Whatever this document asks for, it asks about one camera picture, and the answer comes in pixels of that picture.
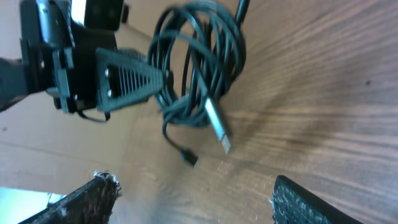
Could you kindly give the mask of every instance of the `coiled cable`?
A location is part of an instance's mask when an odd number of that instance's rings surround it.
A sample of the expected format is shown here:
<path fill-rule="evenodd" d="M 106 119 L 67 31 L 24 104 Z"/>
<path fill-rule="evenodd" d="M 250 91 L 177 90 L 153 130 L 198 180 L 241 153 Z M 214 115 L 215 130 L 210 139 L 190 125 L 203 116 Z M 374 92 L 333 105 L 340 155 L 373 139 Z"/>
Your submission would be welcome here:
<path fill-rule="evenodd" d="M 190 2 L 168 8 L 156 25 L 147 61 L 168 73 L 165 88 L 155 95 L 164 115 L 163 135 L 192 165 L 197 157 L 169 138 L 167 125 L 172 123 L 200 128 L 212 123 L 226 152 L 229 150 L 221 112 L 216 105 L 227 94 L 246 62 L 246 44 L 240 27 L 248 6 L 249 0 L 240 0 L 236 14 L 232 16 L 227 8 L 216 2 Z M 207 21 L 202 21 L 201 16 L 205 16 Z M 192 36 L 181 33 L 187 22 L 193 27 Z M 173 88 L 174 76 L 169 72 L 171 51 L 177 39 L 188 44 L 180 98 Z M 187 94 L 190 63 L 193 69 Z"/>

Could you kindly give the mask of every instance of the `wooden surface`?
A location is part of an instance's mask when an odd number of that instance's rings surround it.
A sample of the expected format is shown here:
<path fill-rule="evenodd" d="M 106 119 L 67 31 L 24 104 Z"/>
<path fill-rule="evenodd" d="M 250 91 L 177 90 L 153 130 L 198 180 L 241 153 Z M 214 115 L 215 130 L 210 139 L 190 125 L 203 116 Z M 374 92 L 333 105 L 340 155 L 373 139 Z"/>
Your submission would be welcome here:
<path fill-rule="evenodd" d="M 174 1 L 130 2 L 142 34 L 118 42 L 145 51 Z M 200 156 L 182 163 L 153 99 L 100 125 L 41 94 L 0 114 L 0 185 L 68 193 L 110 169 L 124 194 L 112 223 L 272 223 L 284 174 L 364 223 L 398 223 L 398 1 L 252 0 L 243 29 L 248 62 L 222 101 L 229 157 L 211 127 L 171 127 Z"/>

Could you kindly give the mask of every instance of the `screw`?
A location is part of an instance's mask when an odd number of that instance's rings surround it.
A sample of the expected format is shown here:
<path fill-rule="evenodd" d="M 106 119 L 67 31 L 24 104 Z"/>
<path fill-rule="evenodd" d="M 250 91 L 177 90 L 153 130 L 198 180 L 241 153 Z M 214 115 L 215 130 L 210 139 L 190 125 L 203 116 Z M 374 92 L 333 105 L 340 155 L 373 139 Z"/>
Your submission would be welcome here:
<path fill-rule="evenodd" d="M 112 98 L 113 97 L 113 91 L 112 90 L 108 90 L 108 97 Z"/>
<path fill-rule="evenodd" d="M 107 68 L 105 69 L 105 78 L 109 78 L 111 76 L 111 71 Z"/>

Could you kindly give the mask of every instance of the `usb connector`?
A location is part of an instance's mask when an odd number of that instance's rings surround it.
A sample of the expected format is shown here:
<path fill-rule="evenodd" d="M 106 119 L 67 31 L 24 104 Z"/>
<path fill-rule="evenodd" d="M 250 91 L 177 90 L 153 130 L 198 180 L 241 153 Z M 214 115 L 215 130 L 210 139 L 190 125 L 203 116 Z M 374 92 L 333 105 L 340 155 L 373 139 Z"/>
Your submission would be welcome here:
<path fill-rule="evenodd" d="M 211 99 L 207 98 L 205 108 L 210 118 L 211 125 L 213 125 L 214 131 L 219 141 L 221 141 L 225 154 L 231 149 L 231 143 L 228 139 L 227 130 L 225 126 L 225 120 L 218 105 Z"/>

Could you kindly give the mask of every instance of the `wood grain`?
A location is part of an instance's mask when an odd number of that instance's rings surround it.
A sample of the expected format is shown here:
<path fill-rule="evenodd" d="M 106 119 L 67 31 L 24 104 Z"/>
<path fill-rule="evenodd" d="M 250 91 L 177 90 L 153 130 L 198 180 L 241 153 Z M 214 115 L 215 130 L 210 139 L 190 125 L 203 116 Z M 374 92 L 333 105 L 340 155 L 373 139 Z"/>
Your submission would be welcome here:
<path fill-rule="evenodd" d="M 175 1 L 136 2 L 158 12 Z M 143 134 L 125 161 L 145 158 L 137 169 L 177 190 L 171 201 L 190 202 L 154 202 L 152 217 L 272 223 L 267 200 L 285 174 L 364 223 L 397 223 L 397 9 L 396 1 L 252 1 L 243 27 L 248 62 L 222 102 L 234 131 L 229 157 L 211 128 L 175 128 L 170 135 L 201 163 L 181 171 L 170 162 L 166 175 L 163 158 L 172 150 L 150 125 L 160 118 L 136 125 Z M 152 15 L 137 16 L 148 19 L 131 25 L 151 35 Z M 167 195 L 161 187 L 150 192 L 157 196 L 145 198 Z"/>
<path fill-rule="evenodd" d="M 145 52 L 157 16 L 183 0 L 129 2 L 135 30 L 122 29 L 118 42 Z M 153 99 L 102 126 L 35 95 L 0 114 L 0 185 L 71 192 L 98 167 L 122 183 L 113 223 L 273 223 L 268 200 L 284 174 L 364 223 L 397 223 L 398 2 L 252 0 L 243 30 L 247 64 L 222 100 L 234 134 L 228 157 L 211 127 L 172 126 L 170 136 L 200 156 L 186 166 L 161 134 Z M 177 46 L 176 88 L 184 55 Z M 50 175 L 40 153 L 70 167 L 48 163 L 58 170 Z"/>

